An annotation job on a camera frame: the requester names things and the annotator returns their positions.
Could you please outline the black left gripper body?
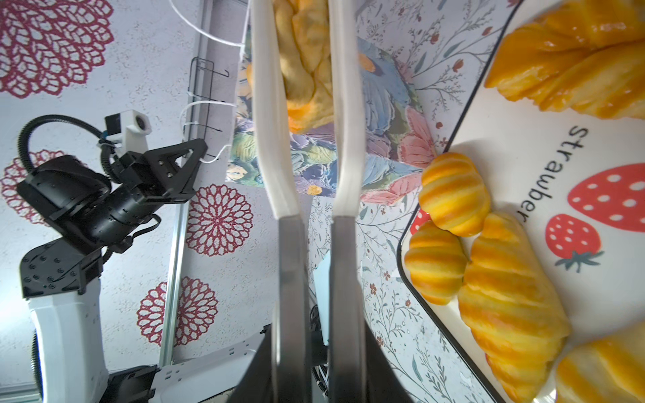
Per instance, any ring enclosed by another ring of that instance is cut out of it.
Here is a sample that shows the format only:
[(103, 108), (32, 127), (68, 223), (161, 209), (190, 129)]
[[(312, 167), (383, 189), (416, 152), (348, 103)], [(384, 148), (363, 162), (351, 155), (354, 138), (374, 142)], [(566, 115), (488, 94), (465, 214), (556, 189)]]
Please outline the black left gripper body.
[(193, 139), (143, 154), (129, 151), (113, 168), (138, 204), (185, 203), (196, 194), (194, 183), (207, 150), (203, 139)]

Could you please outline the white spatula right gripper right finger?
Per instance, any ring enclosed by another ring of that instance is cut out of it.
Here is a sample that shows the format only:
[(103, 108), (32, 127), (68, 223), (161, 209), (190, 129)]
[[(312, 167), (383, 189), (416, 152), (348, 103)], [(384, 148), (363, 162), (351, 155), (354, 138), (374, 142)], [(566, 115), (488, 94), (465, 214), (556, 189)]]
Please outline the white spatula right gripper right finger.
[(331, 225), (330, 399), (366, 401), (364, 308), (355, 220), (366, 160), (366, 116), (351, 1), (329, 2), (338, 181)]

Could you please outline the white spatula right gripper left finger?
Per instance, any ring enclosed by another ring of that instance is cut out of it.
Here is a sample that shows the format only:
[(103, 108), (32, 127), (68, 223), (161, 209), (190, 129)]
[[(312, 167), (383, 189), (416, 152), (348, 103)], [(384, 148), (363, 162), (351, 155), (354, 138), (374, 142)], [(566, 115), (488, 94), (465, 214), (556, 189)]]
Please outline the white spatula right gripper left finger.
[(312, 380), (307, 247), (292, 171), (287, 101), (272, 2), (251, 2), (250, 17), (258, 164), (279, 227), (279, 300), (272, 330), (274, 400), (309, 402)]

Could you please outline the twisted bread small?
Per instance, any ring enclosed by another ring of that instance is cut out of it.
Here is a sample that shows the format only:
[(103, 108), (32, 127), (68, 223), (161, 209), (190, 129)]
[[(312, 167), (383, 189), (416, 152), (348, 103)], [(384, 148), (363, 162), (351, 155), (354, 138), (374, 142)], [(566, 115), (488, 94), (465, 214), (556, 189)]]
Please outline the twisted bread small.
[(289, 129), (307, 134), (334, 121), (329, 5), (278, 0), (273, 9)]

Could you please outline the floral paper bag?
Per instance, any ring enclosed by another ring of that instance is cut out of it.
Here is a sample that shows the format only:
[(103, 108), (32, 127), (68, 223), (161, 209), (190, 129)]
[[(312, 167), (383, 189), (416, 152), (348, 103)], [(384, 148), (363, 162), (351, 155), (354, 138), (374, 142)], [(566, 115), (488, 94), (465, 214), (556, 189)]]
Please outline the floral paper bag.
[[(364, 40), (358, 41), (366, 118), (366, 170), (362, 201), (391, 204), (420, 185), (422, 169), (436, 151), (423, 109), (413, 85), (404, 78), (394, 59)], [(255, 126), (252, 119), (250, 79), (251, 48), (242, 45), (240, 93), (233, 137), (209, 163), (228, 159), (225, 180), (244, 186), (264, 185), (258, 166)], [(288, 110), (290, 156), (297, 191), (310, 196), (334, 196), (337, 186), (337, 145), (331, 106), (331, 80), (312, 101), (320, 112), (308, 116), (304, 109)]]

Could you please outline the long twisted bread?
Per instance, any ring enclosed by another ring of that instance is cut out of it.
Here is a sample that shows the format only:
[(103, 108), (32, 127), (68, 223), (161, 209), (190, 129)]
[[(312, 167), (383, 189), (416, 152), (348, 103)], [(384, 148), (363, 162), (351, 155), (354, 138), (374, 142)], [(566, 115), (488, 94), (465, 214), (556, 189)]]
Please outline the long twisted bread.
[(644, 3), (563, 1), (506, 35), (485, 80), (542, 112), (644, 118)]

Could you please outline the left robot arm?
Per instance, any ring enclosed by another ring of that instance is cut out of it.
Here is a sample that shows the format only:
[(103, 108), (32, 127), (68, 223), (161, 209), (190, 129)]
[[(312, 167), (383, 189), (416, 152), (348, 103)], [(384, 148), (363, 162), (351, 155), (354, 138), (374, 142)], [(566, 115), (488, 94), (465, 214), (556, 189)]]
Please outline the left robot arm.
[[(30, 138), (45, 124), (71, 124), (93, 134), (102, 172), (65, 154), (36, 166)], [(269, 341), (265, 334), (180, 364), (142, 365), (110, 373), (100, 317), (100, 277), (112, 255), (126, 252), (160, 224), (158, 211), (189, 201), (207, 144), (193, 139), (149, 149), (151, 130), (135, 111), (107, 117), (100, 130), (73, 117), (32, 119), (18, 136), (26, 177), (18, 194), (58, 233), (28, 252), (19, 272), (35, 324), (32, 364), (45, 402), (207, 402), (228, 392), (233, 402), (265, 399)]]

